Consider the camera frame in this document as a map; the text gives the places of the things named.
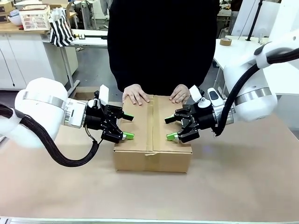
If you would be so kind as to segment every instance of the white plastic basket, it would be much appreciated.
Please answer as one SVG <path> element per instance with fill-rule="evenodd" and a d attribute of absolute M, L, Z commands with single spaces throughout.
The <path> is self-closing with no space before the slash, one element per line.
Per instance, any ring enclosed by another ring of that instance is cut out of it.
<path fill-rule="evenodd" d="M 24 30 L 50 30 L 50 13 L 51 9 L 47 4 L 26 5 L 20 10 Z"/>

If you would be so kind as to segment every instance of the black and white striped bag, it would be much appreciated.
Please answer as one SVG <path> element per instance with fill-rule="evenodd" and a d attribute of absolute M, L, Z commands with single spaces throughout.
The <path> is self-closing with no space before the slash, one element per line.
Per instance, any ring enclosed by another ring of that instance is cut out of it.
<path fill-rule="evenodd" d="M 57 47 L 69 46 L 75 38 L 67 22 L 65 11 L 62 11 L 60 19 L 53 21 L 50 18 L 49 22 L 51 25 L 50 43 Z"/>

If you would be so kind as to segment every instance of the gray floor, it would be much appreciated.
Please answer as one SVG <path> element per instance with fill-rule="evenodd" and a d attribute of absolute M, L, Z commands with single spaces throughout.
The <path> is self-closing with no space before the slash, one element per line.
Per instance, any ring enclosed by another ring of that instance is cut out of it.
<path fill-rule="evenodd" d="M 87 48 L 77 52 L 79 67 L 73 75 L 73 79 L 80 79 L 79 86 L 98 86 L 102 84 L 109 88 L 110 101 L 121 101 L 121 92 L 117 89 L 116 81 L 109 68 L 109 57 L 106 49 Z M 217 69 L 211 66 L 201 89 L 205 92 L 214 85 Z M 14 106 L 15 91 L 0 91 L 0 103 L 10 107 Z M 299 132 L 293 132 L 299 138 Z"/>

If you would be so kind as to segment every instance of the brown table surface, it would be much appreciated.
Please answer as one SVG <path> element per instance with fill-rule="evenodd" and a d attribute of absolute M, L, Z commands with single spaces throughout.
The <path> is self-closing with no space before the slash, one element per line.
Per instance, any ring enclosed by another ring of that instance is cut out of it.
<path fill-rule="evenodd" d="M 70 12 L 70 19 L 73 18 L 77 13 Z M 11 22 L 8 23 L 0 23 L 0 33 L 21 33 L 21 34 L 46 34 L 48 31 L 24 31 L 19 30 L 19 27 L 12 24 Z"/>
<path fill-rule="evenodd" d="M 46 150 L 9 141 L 0 150 L 0 216 L 299 220 L 299 142 L 281 120 L 233 124 L 218 138 L 200 133 L 187 174 L 116 172 L 109 142 L 85 166 L 65 168 Z M 56 144 L 78 159 L 91 140 L 63 126 Z"/>

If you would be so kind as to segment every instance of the black stand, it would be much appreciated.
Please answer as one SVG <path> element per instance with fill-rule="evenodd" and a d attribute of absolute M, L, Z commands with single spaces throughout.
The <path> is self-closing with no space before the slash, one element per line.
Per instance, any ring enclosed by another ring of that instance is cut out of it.
<path fill-rule="evenodd" d="M 252 26 L 251 26 L 251 29 L 250 29 L 250 32 L 249 32 L 249 35 L 248 35 L 248 38 L 246 39 L 246 41 L 250 41 L 250 39 L 251 39 L 253 30 L 254 30 L 254 26 L 256 25 L 256 21 L 257 21 L 258 15 L 260 14 L 261 7 L 263 5 L 263 1 L 264 0 L 260 0 L 260 2 L 258 3 L 258 7 L 257 7 L 257 11 L 256 11 L 256 16 L 254 17 L 254 20 L 253 20 L 253 23 L 252 23 Z"/>

